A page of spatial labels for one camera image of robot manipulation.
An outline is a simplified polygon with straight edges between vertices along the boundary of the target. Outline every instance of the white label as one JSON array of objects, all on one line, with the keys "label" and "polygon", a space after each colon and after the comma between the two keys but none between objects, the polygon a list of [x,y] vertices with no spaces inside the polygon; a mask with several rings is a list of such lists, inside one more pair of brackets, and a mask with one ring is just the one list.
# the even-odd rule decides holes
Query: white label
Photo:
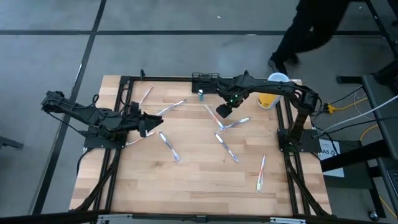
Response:
[{"label": "white label", "polygon": [[[340,145],[336,141],[333,141],[333,143],[335,143],[337,153],[340,154]],[[320,160],[324,160],[336,155],[336,152],[333,149],[333,146],[331,145],[331,141],[319,139],[319,144],[321,145],[321,150],[322,150],[322,155],[319,156]],[[324,172],[323,175],[329,175],[333,177],[344,177],[344,170],[343,168],[329,170]]]}]

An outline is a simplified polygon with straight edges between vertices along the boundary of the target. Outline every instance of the gray floor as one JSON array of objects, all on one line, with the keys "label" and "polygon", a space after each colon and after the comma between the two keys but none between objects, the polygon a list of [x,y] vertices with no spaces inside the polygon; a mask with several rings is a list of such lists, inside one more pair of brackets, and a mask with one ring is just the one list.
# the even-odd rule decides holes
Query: gray floor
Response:
[{"label": "gray floor", "polygon": [[[297,0],[108,0],[100,30],[286,30],[295,15]],[[373,1],[389,26],[394,20],[384,1]],[[100,0],[0,0],[0,29],[90,30]],[[340,30],[376,30],[366,5],[351,3]],[[103,75],[189,76],[192,72],[219,72],[231,77],[249,70],[255,77],[270,74],[266,61],[282,37],[255,35],[141,35],[97,36],[81,84],[78,101],[91,103]],[[59,123],[40,111],[47,90],[71,91],[88,36],[0,35],[0,136],[24,142],[21,151],[0,151],[0,217],[28,214],[42,177]],[[323,101],[332,101],[357,85],[338,85],[336,75],[374,72],[392,60],[382,38],[335,37],[326,46],[299,55],[302,65],[288,67]],[[338,106],[352,103],[348,98]],[[366,111],[368,103],[358,109]],[[354,108],[321,116],[327,127],[357,115]],[[77,128],[84,125],[71,122]],[[356,140],[369,125],[346,129],[336,139]],[[371,131],[365,143],[380,138]],[[75,183],[76,162],[83,138],[68,130],[50,186],[44,213],[64,212]],[[382,180],[381,196],[389,203]],[[328,188],[333,213],[367,220],[372,203],[368,191]],[[396,222],[387,212],[385,222]]]}]

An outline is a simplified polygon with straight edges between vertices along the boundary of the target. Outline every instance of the person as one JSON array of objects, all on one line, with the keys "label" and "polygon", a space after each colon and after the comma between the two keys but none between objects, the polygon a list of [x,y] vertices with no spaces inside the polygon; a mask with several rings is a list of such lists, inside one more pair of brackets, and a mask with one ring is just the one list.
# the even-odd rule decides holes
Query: person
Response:
[{"label": "person", "polygon": [[325,45],[337,30],[349,0],[300,0],[293,24],[286,31],[268,65],[287,75],[284,62],[299,63],[296,53]]}]

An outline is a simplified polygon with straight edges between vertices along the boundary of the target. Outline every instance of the white cable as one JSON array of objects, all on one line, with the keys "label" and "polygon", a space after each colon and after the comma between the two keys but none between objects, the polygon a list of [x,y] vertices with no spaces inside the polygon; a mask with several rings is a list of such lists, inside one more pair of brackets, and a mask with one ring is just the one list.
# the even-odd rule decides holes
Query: white cable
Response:
[{"label": "white cable", "polygon": [[329,128],[326,128],[325,130],[323,130],[323,131],[321,132],[321,134],[323,134],[323,133],[325,133],[327,130],[329,130],[329,129],[331,129],[331,128],[334,128],[334,127],[336,127],[336,126],[339,126],[339,125],[341,125],[341,124],[343,124],[343,123],[345,123],[345,122],[352,121],[352,120],[354,120],[354,119],[356,119],[356,118],[360,118],[360,117],[362,117],[362,116],[364,116],[364,115],[367,115],[368,113],[371,113],[371,112],[373,112],[373,111],[375,111],[375,110],[378,110],[379,108],[382,108],[383,106],[385,106],[386,104],[390,103],[391,101],[393,101],[393,100],[396,99],[396,98],[398,98],[398,95],[396,95],[395,97],[393,97],[393,98],[391,98],[390,100],[386,101],[386,102],[383,103],[382,105],[380,105],[380,106],[378,106],[378,107],[376,107],[376,108],[374,108],[374,109],[369,110],[369,111],[366,112],[366,113],[360,114],[360,115],[358,115],[358,116],[356,116],[356,117],[354,117],[354,118],[347,119],[347,120],[345,120],[345,121],[342,121],[342,122],[339,122],[339,123],[337,123],[337,124],[334,124],[334,125],[330,126]]},{"label": "white cable", "polygon": [[[359,111],[359,109],[356,107],[356,102],[355,102],[355,100],[356,99],[358,99],[357,97],[356,97],[356,93],[357,92],[355,92],[355,95],[354,95],[354,107],[355,107],[355,109],[356,109],[356,111],[359,113],[359,114],[362,114],[360,111]],[[369,117],[367,117],[367,116],[363,116],[364,118],[366,118],[366,119],[368,119],[368,120],[373,120],[372,118],[369,118]]]}]

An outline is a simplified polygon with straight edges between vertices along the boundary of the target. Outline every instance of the wooden tabletop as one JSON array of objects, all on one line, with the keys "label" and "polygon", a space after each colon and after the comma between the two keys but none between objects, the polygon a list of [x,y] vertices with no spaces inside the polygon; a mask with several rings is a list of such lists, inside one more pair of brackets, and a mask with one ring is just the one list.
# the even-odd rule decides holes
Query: wooden tabletop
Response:
[{"label": "wooden tabletop", "polygon": [[[106,75],[99,90],[97,107],[113,108],[120,76]],[[122,150],[112,201],[112,212],[173,213],[207,215],[291,215],[290,197],[284,158],[279,151],[276,110],[264,110],[257,103],[257,93],[250,97],[224,125],[244,117],[251,120],[220,132],[236,154],[231,156],[215,138],[218,130],[204,105],[213,111],[224,103],[218,95],[205,95],[200,101],[191,93],[190,82],[134,82],[132,101],[139,102],[149,85],[154,88],[141,108],[148,114],[180,101],[187,102],[166,113],[162,131],[181,158],[173,154],[158,133]],[[297,111],[292,108],[294,116]],[[130,131],[128,141],[139,138]],[[262,155],[266,155],[264,185],[256,192]],[[79,206],[98,182],[104,149],[94,149],[81,162],[70,208]],[[317,158],[301,153],[305,183],[317,202],[331,212],[322,170]],[[104,188],[100,208],[108,186]],[[300,191],[296,186],[298,207],[303,212]]]}]

